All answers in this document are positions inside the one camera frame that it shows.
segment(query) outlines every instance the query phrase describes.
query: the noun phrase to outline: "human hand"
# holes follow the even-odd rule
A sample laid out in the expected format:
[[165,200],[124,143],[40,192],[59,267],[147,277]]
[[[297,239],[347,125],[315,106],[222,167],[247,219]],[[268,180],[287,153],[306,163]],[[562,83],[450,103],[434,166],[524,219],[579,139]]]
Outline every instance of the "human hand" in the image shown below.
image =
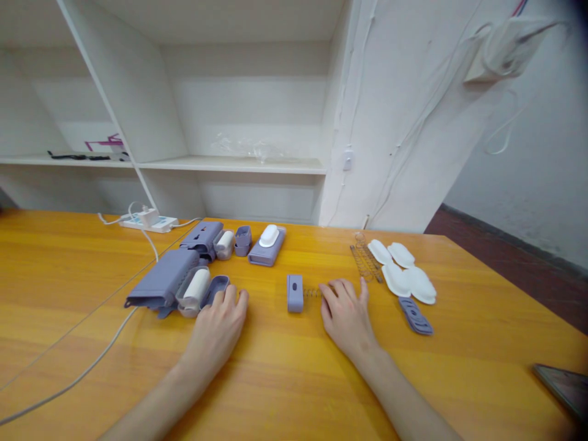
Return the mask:
[[355,365],[372,349],[380,347],[368,316],[368,285],[363,277],[360,283],[359,298],[353,284],[346,279],[330,281],[333,289],[318,285],[323,293],[320,312],[325,330]]
[[189,375],[197,375],[208,384],[227,362],[245,322],[249,293],[229,285],[218,291],[212,305],[206,305],[196,318],[190,342],[181,357],[181,366]]

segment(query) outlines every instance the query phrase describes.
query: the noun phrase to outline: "plastic bag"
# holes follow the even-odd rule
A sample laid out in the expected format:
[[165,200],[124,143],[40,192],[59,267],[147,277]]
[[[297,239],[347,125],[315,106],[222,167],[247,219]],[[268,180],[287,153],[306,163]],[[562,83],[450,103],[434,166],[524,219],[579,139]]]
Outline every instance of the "plastic bag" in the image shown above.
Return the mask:
[[228,156],[254,157],[261,164],[265,164],[268,159],[288,159],[288,151],[283,146],[278,145],[277,141],[272,140],[262,139],[256,141],[242,138],[238,141],[233,141],[231,138],[219,133],[216,135],[216,141],[211,144],[211,147]]

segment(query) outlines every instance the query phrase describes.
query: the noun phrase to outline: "red floor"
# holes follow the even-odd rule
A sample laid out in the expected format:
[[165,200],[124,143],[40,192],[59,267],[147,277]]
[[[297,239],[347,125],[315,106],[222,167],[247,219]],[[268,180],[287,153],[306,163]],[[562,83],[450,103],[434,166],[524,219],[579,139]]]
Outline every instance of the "red floor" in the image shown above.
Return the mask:
[[447,236],[502,277],[588,334],[588,281],[440,208],[425,233]]

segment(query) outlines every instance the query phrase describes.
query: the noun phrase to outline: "power strip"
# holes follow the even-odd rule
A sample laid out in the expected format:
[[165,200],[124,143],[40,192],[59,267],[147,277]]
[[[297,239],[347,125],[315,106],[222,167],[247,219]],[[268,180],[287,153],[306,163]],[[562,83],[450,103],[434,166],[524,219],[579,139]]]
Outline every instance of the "power strip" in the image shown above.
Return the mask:
[[155,224],[150,227],[143,227],[141,220],[137,217],[136,214],[134,214],[132,219],[124,220],[120,222],[120,225],[126,228],[134,228],[136,230],[145,230],[155,233],[169,233],[172,230],[172,226],[179,225],[179,222],[177,217],[159,216],[159,221],[157,221]]

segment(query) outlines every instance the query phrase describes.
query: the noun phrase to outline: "white cable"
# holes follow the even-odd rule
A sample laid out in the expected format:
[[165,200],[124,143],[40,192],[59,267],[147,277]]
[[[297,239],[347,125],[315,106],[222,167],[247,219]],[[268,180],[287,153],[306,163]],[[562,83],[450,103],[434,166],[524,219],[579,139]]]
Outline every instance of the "white cable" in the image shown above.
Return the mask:
[[130,312],[130,314],[127,316],[127,318],[124,319],[124,322],[122,323],[121,327],[118,328],[118,331],[116,332],[115,336],[113,337],[113,339],[110,341],[110,343],[108,344],[108,346],[106,346],[106,349],[100,354],[100,356],[98,358],[96,358],[95,362],[93,362],[89,368],[87,368],[82,375],[80,375],[78,378],[76,378],[73,383],[71,383],[69,386],[65,387],[64,389],[60,390],[59,392],[51,395],[50,397],[47,397],[41,401],[39,401],[37,404],[33,404],[32,406],[27,407],[24,410],[21,410],[20,412],[15,413],[14,415],[11,416],[7,416],[6,418],[0,420],[0,426],[3,426],[5,424],[10,423],[11,421],[14,421],[20,417],[22,417],[23,415],[26,415],[29,412],[32,412],[35,409],[38,409],[39,407],[41,407],[42,405],[47,404],[48,402],[56,399],[58,396],[63,395],[65,392],[69,391],[72,387],[74,387],[77,383],[79,383],[86,375],[88,375],[90,373],[90,371],[92,369],[94,369],[94,367],[100,362],[100,360],[106,355],[106,353],[110,350],[110,348],[112,348],[112,345],[115,343],[116,339],[118,338],[118,336],[121,334],[121,332],[123,331],[124,326],[127,324],[127,322],[130,320],[130,318],[133,316],[133,314],[135,313],[135,311],[137,310],[137,307],[135,306],[135,308]]
[[524,107],[522,107],[522,108],[519,109],[518,108],[519,107],[519,97],[518,97],[517,93],[514,90],[512,90],[512,89],[507,90],[507,92],[509,92],[513,96],[514,108],[517,109],[517,110],[515,111],[515,113],[514,113],[514,115],[512,117],[510,117],[498,129],[496,129],[495,131],[493,131],[492,134],[484,142],[484,144],[487,146],[489,144],[489,142],[492,140],[492,138],[494,138],[498,133],[500,133],[500,131],[502,131],[502,129],[504,129],[505,127],[507,127],[508,125],[510,125],[510,127],[508,128],[507,137],[504,139],[504,144],[502,145],[502,148],[499,149],[499,150],[497,150],[497,151],[495,151],[495,152],[490,152],[489,147],[486,147],[486,150],[484,150],[484,152],[486,154],[490,154],[490,155],[500,154],[500,153],[504,152],[508,148],[508,145],[510,144],[510,137],[513,134],[513,129],[515,128],[515,119],[529,105],[529,103],[527,103],[526,106],[524,106]]
[[[134,219],[133,214],[131,213],[130,209],[131,207],[133,207],[134,204],[140,204],[141,202],[137,202],[137,201],[133,201],[130,203],[129,205],[129,216],[131,219]],[[145,236],[145,238],[149,241],[149,243],[151,244],[151,248],[153,248],[153,252],[155,253],[155,261],[159,262],[159,254],[157,253],[157,248],[155,248],[155,244],[153,243],[153,241],[151,240],[151,238],[149,237],[149,235],[147,234],[147,232],[145,231],[145,226],[143,225],[143,223],[141,222],[141,231],[143,232],[143,235]]]
[[195,217],[192,220],[189,220],[188,222],[185,222],[184,224],[179,224],[179,225],[172,225],[172,228],[180,228],[180,227],[185,227],[186,225],[190,225],[191,223],[193,223],[194,221],[201,221],[202,218],[201,217]]
[[104,225],[112,225],[112,224],[118,224],[119,222],[125,221],[126,219],[129,218],[128,214],[125,214],[124,216],[119,217],[117,220],[113,220],[112,222],[107,222],[103,217],[102,217],[102,213],[98,213],[98,218],[102,221],[102,223]]
[[[366,56],[366,46],[368,45],[369,33],[372,29],[372,25],[375,20],[375,9],[378,6],[378,1],[379,0],[375,0],[374,5],[372,6],[372,10],[369,15],[369,23],[367,24],[366,36],[364,37],[363,44],[361,46],[360,74],[358,75],[358,79],[357,79],[358,83],[357,83],[357,87],[356,87],[356,91],[355,91],[355,103],[353,105],[353,116],[351,119],[351,129],[349,130],[349,144],[348,144],[349,148],[351,147],[351,138],[353,137],[353,128],[355,127],[355,116],[357,115],[357,108],[359,107],[359,104],[360,104],[361,85],[363,84],[363,72],[364,72],[365,56]],[[335,204],[335,209],[333,211],[333,215],[331,216],[331,219],[329,220],[329,222],[326,223],[327,227],[329,225],[331,225],[331,222],[333,221],[335,215],[337,214],[339,202],[341,202],[341,197],[343,195],[343,189],[345,188],[345,178],[346,177],[347,177],[347,173],[344,171],[343,172],[343,179],[341,182],[341,189],[339,190],[339,195],[337,196],[337,203]]]
[[[458,44],[455,46],[455,49],[451,52],[451,56],[449,58],[449,61],[447,62],[447,68],[445,69],[445,72],[443,74],[443,77],[441,78],[441,81],[439,82],[439,84],[437,85],[437,87],[435,88],[435,90],[433,91],[433,93],[431,94],[431,97],[429,98],[429,100],[427,101],[427,103],[424,105],[423,110],[419,114],[419,117],[416,119],[415,123],[409,129],[409,131],[404,136],[404,138],[402,139],[402,141],[400,141],[400,143],[398,144],[398,148],[400,149],[401,147],[404,146],[404,143],[409,138],[411,138],[412,136],[414,136],[416,134],[416,137],[414,138],[414,141],[411,142],[411,144],[409,145],[409,147],[406,149],[406,153],[404,155],[404,158],[402,160],[402,163],[401,163],[400,167],[398,168],[398,171],[396,172],[394,178],[392,179],[392,182],[390,183],[390,186],[388,188],[388,194],[386,196],[386,199],[384,199],[384,202],[376,209],[375,214],[373,216],[370,216],[370,222],[373,221],[373,219],[382,211],[382,209],[384,208],[384,206],[386,205],[386,203],[390,199],[390,195],[392,194],[392,189],[394,187],[394,184],[396,182],[396,179],[401,174],[402,169],[404,168],[405,164],[407,163],[407,161],[408,161],[408,159],[410,157],[410,153],[412,152],[413,147],[416,145],[416,143],[417,143],[417,141],[418,141],[418,139],[419,139],[419,137],[421,135],[421,132],[423,131],[424,124],[429,119],[429,117],[432,115],[432,113],[435,111],[435,109],[437,108],[437,106],[439,106],[439,103],[441,103],[441,101],[443,100],[443,98],[445,97],[445,95],[447,94],[447,92],[449,91],[449,88],[451,86],[451,83],[453,82],[453,79],[455,78],[455,75],[457,74],[457,71],[459,70],[459,66],[453,72],[453,75],[451,76],[451,79],[449,80],[449,83],[447,83],[447,86],[446,86],[445,90],[443,91],[443,93],[441,94],[441,96],[439,97],[439,99],[435,102],[435,104],[432,105],[432,107],[430,108],[430,110],[428,109],[429,106],[430,106],[430,104],[434,100],[435,95],[437,94],[437,91],[441,88],[441,85],[445,82],[445,78],[447,77],[447,74],[451,70],[451,65],[453,63],[453,59],[455,58],[455,55],[458,52],[459,48],[461,47],[461,45],[464,42],[469,41],[472,38],[475,38],[475,34],[474,34],[474,36],[468,38],[467,40],[465,40],[463,42],[461,41],[462,38],[464,37],[465,33],[466,33],[467,28],[469,27],[470,23],[472,22],[474,16],[478,12],[478,9],[482,5],[482,2],[483,1],[484,0],[480,0],[478,2],[478,5],[473,10],[470,18],[467,20],[467,23],[465,24],[463,30],[461,31],[461,34],[459,35],[459,38],[458,38]],[[393,159],[392,160],[392,164],[390,164],[390,169],[388,171],[388,175],[386,177],[386,180],[390,177],[390,172],[392,171],[394,162],[395,161]],[[378,200],[380,199],[381,196],[382,196],[382,192],[380,191],[380,196],[378,196]]]
[[[550,24],[550,27],[557,26],[557,25],[561,25],[561,26],[565,27],[565,30],[566,30],[565,39],[563,40],[563,44],[562,44],[562,47],[560,49],[560,51],[563,53],[564,52],[564,49],[566,48],[566,46],[568,44],[568,41],[570,40],[570,37],[571,37],[571,26],[566,21],[554,21],[553,23]],[[545,76],[545,79],[544,79],[544,82],[545,83],[547,83],[547,81],[549,81],[549,79],[553,76],[553,72],[555,72],[558,68],[559,68],[559,63],[555,64],[555,68],[553,69],[553,71],[551,72],[551,74]],[[516,110],[515,113],[513,114],[513,116],[511,116],[508,120],[506,120],[500,127],[498,127],[498,129],[496,129],[495,131],[492,132],[492,134],[485,141],[485,144],[486,145],[499,132],[501,132],[505,127],[507,127],[507,126],[510,125],[510,127],[508,129],[508,132],[507,132],[507,137],[506,137],[506,139],[504,141],[504,144],[503,144],[502,148],[499,149],[496,152],[490,152],[489,149],[486,148],[486,150],[484,151],[486,154],[489,154],[489,155],[498,155],[500,153],[503,153],[508,148],[508,145],[510,144],[511,135],[512,135],[513,130],[515,128],[515,120],[516,120],[516,118],[518,118],[521,113],[523,113],[525,110],[527,110],[527,108],[533,103],[533,101],[535,101],[535,99],[539,96],[539,94],[541,93],[542,90],[543,90],[543,85],[541,85],[540,87],[537,87],[537,89],[535,91],[535,94],[531,97],[531,99],[529,101],[527,101],[527,103],[523,107],[521,107],[518,110]],[[508,92],[510,92],[510,93],[513,94],[513,97],[515,99],[515,105],[516,105],[516,107],[518,107],[518,97],[516,95],[516,92],[514,90],[512,90],[512,89],[509,89]]]

